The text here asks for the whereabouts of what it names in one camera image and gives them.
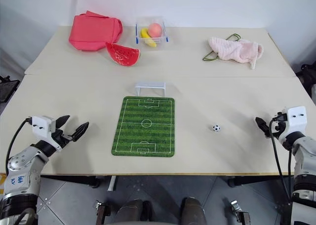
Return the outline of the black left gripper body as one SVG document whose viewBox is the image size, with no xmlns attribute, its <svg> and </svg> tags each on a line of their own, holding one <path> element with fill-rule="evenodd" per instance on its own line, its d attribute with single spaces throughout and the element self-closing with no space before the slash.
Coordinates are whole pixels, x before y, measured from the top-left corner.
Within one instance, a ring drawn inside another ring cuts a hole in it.
<svg viewBox="0 0 316 225">
<path fill-rule="evenodd" d="M 57 129 L 52 133 L 52 139 L 57 143 L 55 148 L 61 151 L 69 142 L 74 140 L 74 137 L 72 135 L 65 135 L 62 130 Z"/>
</svg>

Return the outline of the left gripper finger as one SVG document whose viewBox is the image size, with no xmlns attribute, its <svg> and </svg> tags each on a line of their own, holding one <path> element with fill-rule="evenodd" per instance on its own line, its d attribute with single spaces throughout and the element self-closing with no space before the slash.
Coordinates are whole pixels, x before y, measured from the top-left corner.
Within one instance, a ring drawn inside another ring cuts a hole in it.
<svg viewBox="0 0 316 225">
<path fill-rule="evenodd" d="M 61 116 L 55 121 L 55 128 L 60 129 L 70 118 L 70 115 Z"/>
<path fill-rule="evenodd" d="M 89 122 L 86 122 L 81 124 L 78 128 L 76 128 L 75 132 L 71 135 L 72 141 L 76 142 L 78 139 L 80 139 L 86 132 L 88 126 Z"/>
</svg>

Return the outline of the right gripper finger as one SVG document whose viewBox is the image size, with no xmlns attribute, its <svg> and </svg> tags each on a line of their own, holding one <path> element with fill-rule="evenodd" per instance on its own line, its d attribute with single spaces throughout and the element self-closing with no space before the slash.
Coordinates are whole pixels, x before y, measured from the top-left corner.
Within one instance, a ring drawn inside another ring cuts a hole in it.
<svg viewBox="0 0 316 225">
<path fill-rule="evenodd" d="M 260 117 L 256 117 L 255 122 L 256 122 L 258 128 L 264 133 L 265 137 L 270 138 L 271 137 L 270 123 L 267 124 L 267 122 Z"/>
</svg>

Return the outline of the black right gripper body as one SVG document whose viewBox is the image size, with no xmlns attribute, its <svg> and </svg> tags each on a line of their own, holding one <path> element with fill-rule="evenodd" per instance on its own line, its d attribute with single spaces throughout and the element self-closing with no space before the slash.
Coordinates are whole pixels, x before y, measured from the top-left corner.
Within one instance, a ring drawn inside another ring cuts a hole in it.
<svg viewBox="0 0 316 225">
<path fill-rule="evenodd" d="M 271 121 L 271 138 L 284 139 L 285 138 L 285 121 Z"/>
</svg>

